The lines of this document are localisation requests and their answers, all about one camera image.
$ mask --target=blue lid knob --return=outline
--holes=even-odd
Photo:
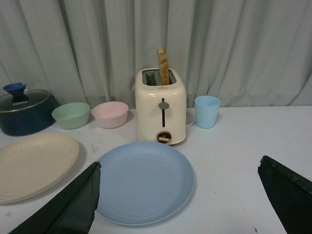
[[[23,83],[8,84],[3,87],[5,91],[7,91],[9,94],[15,97],[23,95],[25,88],[26,84]]]

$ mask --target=blue cup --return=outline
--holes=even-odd
[[[195,98],[196,124],[200,128],[212,128],[218,114],[220,100],[212,96]]]

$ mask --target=gray curtain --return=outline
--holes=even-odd
[[[2,0],[0,86],[135,108],[135,76],[165,47],[188,107],[312,105],[311,23],[312,0]]]

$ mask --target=white table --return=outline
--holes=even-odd
[[[188,109],[192,116],[194,109]],[[51,189],[25,201],[0,205],[0,233],[6,234],[30,217],[77,175],[112,148],[138,141],[136,111],[125,125],[99,128],[90,122],[74,130],[57,123],[40,133],[68,133],[80,144],[78,161]],[[0,133],[0,147],[22,137]],[[91,234],[285,234],[257,173],[268,155],[312,180],[312,106],[220,108],[216,124],[187,128],[187,138],[173,147],[191,162],[194,193],[174,216],[148,226],[125,227],[96,214]]]

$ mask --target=cream toaster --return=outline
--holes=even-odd
[[[168,145],[186,137],[186,90],[173,69],[163,85],[159,68],[143,69],[136,76],[137,135],[141,141]]]

